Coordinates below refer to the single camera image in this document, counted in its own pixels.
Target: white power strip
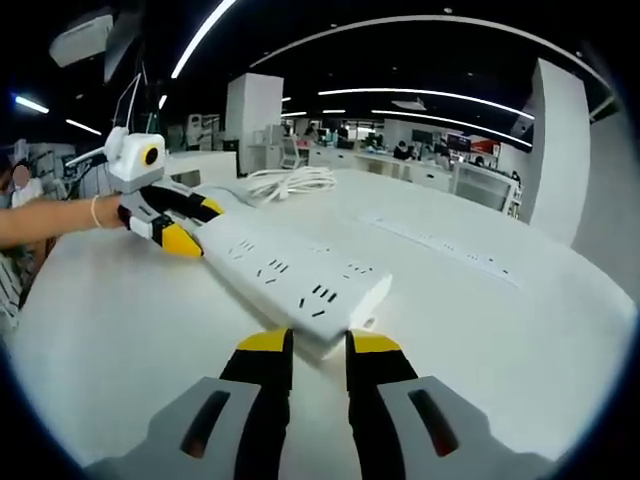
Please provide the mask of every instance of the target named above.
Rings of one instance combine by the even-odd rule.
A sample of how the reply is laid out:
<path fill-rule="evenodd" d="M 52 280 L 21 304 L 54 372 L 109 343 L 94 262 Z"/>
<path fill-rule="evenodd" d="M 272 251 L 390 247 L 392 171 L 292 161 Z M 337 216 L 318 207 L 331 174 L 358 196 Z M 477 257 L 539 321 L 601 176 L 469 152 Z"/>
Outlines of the white power strip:
<path fill-rule="evenodd" d="M 425 247 L 437 250 L 438 252 L 460 260 L 473 268 L 477 268 L 493 275 L 494 277 L 505 280 L 515 287 L 521 288 L 520 282 L 514 278 L 513 273 L 508 268 L 499 266 L 498 262 L 493 257 L 466 252 L 451 241 L 443 240 L 429 233 L 412 231 L 405 225 L 389 222 L 378 215 L 363 215 L 359 220 L 374 227 L 381 228 L 382 230 L 387 230 L 388 232 L 400 235 L 401 237 L 407 238 Z"/>
<path fill-rule="evenodd" d="M 391 274 L 272 225 L 240 207 L 194 232 L 205 259 L 277 325 L 293 327 L 305 348 L 325 357 L 350 328 L 371 328 Z"/>

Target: ceiling light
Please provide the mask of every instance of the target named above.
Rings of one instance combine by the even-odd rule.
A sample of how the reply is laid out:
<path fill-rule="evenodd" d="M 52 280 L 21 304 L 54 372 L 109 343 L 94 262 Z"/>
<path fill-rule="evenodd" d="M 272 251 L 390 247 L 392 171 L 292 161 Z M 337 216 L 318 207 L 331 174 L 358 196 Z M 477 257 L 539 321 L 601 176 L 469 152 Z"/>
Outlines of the ceiling light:
<path fill-rule="evenodd" d="M 35 110 L 36 112 L 47 114 L 49 113 L 49 109 L 47 107 L 43 107 L 42 105 L 38 105 L 36 102 L 32 102 L 31 100 L 27 100 L 24 97 L 16 96 L 16 103 L 19 103 L 23 107 L 30 108 L 31 110 Z"/>
<path fill-rule="evenodd" d="M 83 129 L 83 130 L 86 130 L 87 132 L 91 132 L 91 133 L 93 133 L 94 135 L 102 135 L 102 133 L 100 133 L 99 131 L 94 130 L 93 128 L 89 128 L 89 127 L 87 127 L 86 125 L 82 125 L 81 123 L 74 122 L 73 120 L 69 120 L 68 118 L 67 118 L 66 122 L 67 122 L 69 125 L 73 125 L 74 127 L 81 128 L 81 129 Z"/>
<path fill-rule="evenodd" d="M 521 112 L 520 110 L 516 110 L 515 108 L 507 107 L 505 105 L 500 105 L 499 103 L 489 102 L 487 100 L 482 100 L 480 98 L 475 97 L 467 97 L 466 95 L 458 95 L 457 93 L 447 93 L 447 92 L 437 92 L 435 90 L 416 90 L 413 88 L 346 88 L 344 90 L 327 90 L 325 92 L 318 92 L 318 95 L 337 95 L 340 93 L 417 93 L 421 95 L 437 95 L 441 97 L 450 97 L 457 98 L 459 100 L 468 100 L 471 102 L 482 103 L 483 105 L 489 105 L 491 107 L 500 108 L 502 110 L 506 110 L 507 112 L 516 113 L 523 117 L 534 120 L 533 115 L 529 115 L 528 113 Z"/>
<path fill-rule="evenodd" d="M 189 57 L 191 57 L 202 39 L 207 35 L 207 33 L 209 33 L 209 30 L 213 28 L 218 20 L 220 20 L 220 18 L 226 13 L 226 11 L 229 10 L 234 3 L 236 3 L 236 1 L 237 0 L 222 0 L 222 2 L 216 7 L 211 15 L 209 15 L 209 18 L 205 20 L 200 29 L 196 32 L 195 36 L 191 39 L 191 42 L 189 42 L 189 45 L 182 54 L 182 57 L 180 57 L 180 60 L 178 60 L 178 64 L 173 70 L 171 78 L 178 78 L 180 72 L 182 72 L 182 69 L 187 64 Z"/>
<path fill-rule="evenodd" d="M 498 132 L 496 130 L 491 130 L 490 128 L 485 128 L 485 127 L 480 127 L 478 125 L 473 125 L 472 123 L 466 123 L 466 122 L 460 122 L 458 120 L 452 120 L 450 118 L 434 117 L 434 116 L 431 116 L 431 115 L 422 115 L 420 113 L 393 112 L 393 111 L 389 111 L 389 110 L 371 110 L 371 113 L 378 113 L 380 115 L 403 115 L 403 116 L 406 116 L 406 117 L 417 117 L 417 118 L 424 118 L 426 120 L 437 120 L 439 122 L 455 123 L 456 125 L 462 125 L 464 127 L 476 128 L 478 130 L 484 130 L 485 132 L 493 133 L 494 135 L 499 135 L 501 137 L 508 138 L 511 141 L 521 143 L 523 145 L 526 145 L 527 147 L 532 147 L 533 146 L 530 143 L 524 142 L 524 141 L 520 140 L 519 138 L 512 137 L 511 135 L 507 135 L 506 133 L 501 133 L 501 132 Z"/>

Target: white pillar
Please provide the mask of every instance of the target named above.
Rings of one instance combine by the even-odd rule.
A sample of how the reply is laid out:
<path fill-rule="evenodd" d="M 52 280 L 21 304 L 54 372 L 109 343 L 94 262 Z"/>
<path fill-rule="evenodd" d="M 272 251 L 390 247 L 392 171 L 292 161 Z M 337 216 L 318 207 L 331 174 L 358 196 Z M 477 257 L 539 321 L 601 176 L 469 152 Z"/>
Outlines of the white pillar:
<path fill-rule="evenodd" d="M 241 173 L 265 168 L 261 164 L 264 152 L 249 146 L 255 142 L 254 132 L 280 125 L 283 86 L 283 78 L 254 73 L 246 73 L 229 83 L 225 139 L 240 141 Z"/>
<path fill-rule="evenodd" d="M 538 59 L 533 75 L 534 132 L 521 218 L 571 246 L 589 181 L 589 109 L 582 80 Z"/>

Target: bracelet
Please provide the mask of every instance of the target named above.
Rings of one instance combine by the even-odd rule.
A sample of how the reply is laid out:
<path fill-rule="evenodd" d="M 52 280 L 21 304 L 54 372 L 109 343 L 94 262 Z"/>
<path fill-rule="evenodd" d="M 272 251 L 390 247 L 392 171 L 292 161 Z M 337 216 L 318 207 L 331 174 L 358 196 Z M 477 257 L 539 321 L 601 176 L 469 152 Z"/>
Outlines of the bracelet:
<path fill-rule="evenodd" d="M 102 226 L 102 224 L 100 223 L 100 221 L 98 220 L 98 216 L 96 215 L 96 200 L 97 199 L 98 199 L 98 195 L 93 197 L 93 200 L 91 200 L 91 216 L 93 217 L 93 221 L 95 222 L 96 227 L 104 228 Z"/>

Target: curved ceiling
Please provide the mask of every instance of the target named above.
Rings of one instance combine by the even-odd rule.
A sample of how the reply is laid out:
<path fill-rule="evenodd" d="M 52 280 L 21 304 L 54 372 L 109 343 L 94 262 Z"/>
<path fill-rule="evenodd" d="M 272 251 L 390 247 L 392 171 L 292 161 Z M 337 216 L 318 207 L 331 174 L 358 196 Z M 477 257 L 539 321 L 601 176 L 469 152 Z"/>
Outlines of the curved ceiling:
<path fill-rule="evenodd" d="M 117 12 L 132 1 L 81 0 L 73 5 L 49 2 L 30 14 L 30 41 L 17 45 L 11 61 L 10 90 L 30 95 L 51 109 L 48 115 L 13 111 L 5 97 L 3 116 L 10 125 L 3 142 L 21 136 L 59 141 L 94 141 L 92 135 L 64 122 L 71 118 L 106 131 L 114 115 L 119 92 L 132 76 L 121 69 L 120 78 L 103 85 L 103 57 L 60 69 L 48 56 L 48 46 L 64 26 L 78 15 L 104 5 Z M 395 22 L 338 31 L 312 42 L 272 53 L 296 40 L 341 26 L 372 19 L 407 15 L 440 15 L 445 7 L 454 15 L 498 22 L 546 39 L 567 52 L 587 49 L 558 7 L 479 6 L 471 2 L 415 2 L 396 0 L 376 4 L 368 0 L 327 0 L 302 8 L 295 0 L 237 0 L 203 38 L 180 77 L 171 74 L 193 35 L 219 1 L 183 0 L 146 2 L 143 22 L 146 73 L 154 84 L 150 103 L 167 95 L 162 110 L 165 123 L 181 121 L 193 112 L 224 112 L 230 80 L 247 72 L 285 79 L 287 111 L 344 109 L 351 118 L 371 118 L 371 110 L 398 110 L 394 100 L 415 100 L 417 94 L 346 94 L 319 96 L 318 92 L 345 88 L 385 87 L 449 92 L 522 110 L 531 91 L 536 59 L 547 58 L 585 82 L 589 106 L 608 97 L 601 82 L 574 61 L 512 33 L 478 25 L 450 22 Z M 24 14 L 28 6 L 23 7 Z M 251 65 L 261 59 L 254 68 Z M 459 99 L 420 95 L 431 116 L 452 118 L 509 133 L 517 115 L 488 105 Z"/>

